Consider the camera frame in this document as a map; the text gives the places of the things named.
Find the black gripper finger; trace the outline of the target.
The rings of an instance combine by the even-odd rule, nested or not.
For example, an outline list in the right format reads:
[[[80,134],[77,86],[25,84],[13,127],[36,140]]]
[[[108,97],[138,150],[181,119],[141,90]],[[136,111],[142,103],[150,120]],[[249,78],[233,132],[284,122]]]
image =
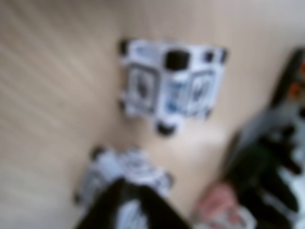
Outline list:
[[[99,195],[77,229],[190,229],[152,188],[121,178]]]

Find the person's hand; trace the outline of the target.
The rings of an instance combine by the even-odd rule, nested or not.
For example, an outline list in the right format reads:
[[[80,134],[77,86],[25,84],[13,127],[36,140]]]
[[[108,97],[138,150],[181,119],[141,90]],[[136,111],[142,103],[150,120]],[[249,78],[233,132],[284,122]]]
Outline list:
[[[214,183],[199,200],[196,210],[203,219],[209,220],[230,209],[235,209],[238,201],[233,187],[226,182]]]

